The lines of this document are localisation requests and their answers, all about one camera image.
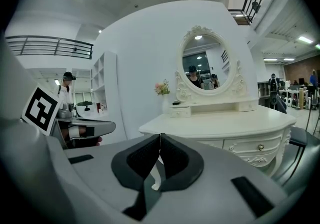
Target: white curved wall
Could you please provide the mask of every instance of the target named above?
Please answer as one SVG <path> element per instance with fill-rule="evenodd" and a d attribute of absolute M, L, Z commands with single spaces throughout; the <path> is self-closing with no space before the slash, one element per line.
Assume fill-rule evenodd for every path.
<path fill-rule="evenodd" d="M 175 99 L 177 50 L 186 32 L 195 25 L 212 29 L 230 42 L 236 58 L 241 60 L 248 92 L 257 98 L 251 53 L 222 3 L 186 0 L 142 9 L 104 29 L 93 50 L 93 58 L 106 50 L 118 55 L 118 90 L 128 139 L 140 136 L 138 128 L 161 113 L 162 100 L 154 92 L 155 83 L 169 80 L 170 99 Z"/>

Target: flower vase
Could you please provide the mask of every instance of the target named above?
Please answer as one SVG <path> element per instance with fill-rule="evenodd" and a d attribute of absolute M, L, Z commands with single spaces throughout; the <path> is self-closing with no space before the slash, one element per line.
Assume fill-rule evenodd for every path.
<path fill-rule="evenodd" d="M 169 114 L 170 113 L 170 105 L 168 100 L 168 94 L 162 95 L 162 113 Z"/>

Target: oval mirror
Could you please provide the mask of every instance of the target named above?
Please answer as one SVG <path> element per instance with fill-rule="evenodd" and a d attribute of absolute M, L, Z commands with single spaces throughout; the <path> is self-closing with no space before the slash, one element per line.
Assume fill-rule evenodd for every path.
<path fill-rule="evenodd" d="M 221 87 L 229 75 L 229 57 L 223 44 L 213 36 L 192 37 L 183 50 L 184 73 L 190 83 L 204 90 Z"/>

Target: floor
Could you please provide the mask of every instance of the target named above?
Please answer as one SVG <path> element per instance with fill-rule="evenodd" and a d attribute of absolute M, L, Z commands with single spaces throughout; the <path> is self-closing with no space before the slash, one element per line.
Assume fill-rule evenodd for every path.
<path fill-rule="evenodd" d="M 295 108 L 287 107 L 286 112 L 287 114 L 292 115 L 296 118 L 295 126 L 306 129 L 309 110 L 305 110 L 305 109 L 297 110 Z M 310 120 L 309 120 L 307 132 L 311 134 L 314 133 L 318 117 L 319 117 L 319 110 L 312 110 L 310 114 Z M 318 139 L 320 139 L 319 129 L 320 129 L 320 120 L 318 122 L 317 128 L 314 133 L 314 136 L 317 137 Z"/>

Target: white shirt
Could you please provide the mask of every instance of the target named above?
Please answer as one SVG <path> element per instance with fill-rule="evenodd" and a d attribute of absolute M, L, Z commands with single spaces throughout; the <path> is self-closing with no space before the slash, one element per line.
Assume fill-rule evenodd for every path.
<path fill-rule="evenodd" d="M 72 99 L 72 94 L 71 94 L 71 87 L 69 87 L 69 92 L 68 92 L 66 87 L 61 86 L 60 94 L 58 94 L 58 92 L 59 92 L 59 86 L 57 86 L 54 89 L 53 93 L 56 97 L 62 100 L 60 109 L 63 108 L 64 103 L 74 103 Z"/>

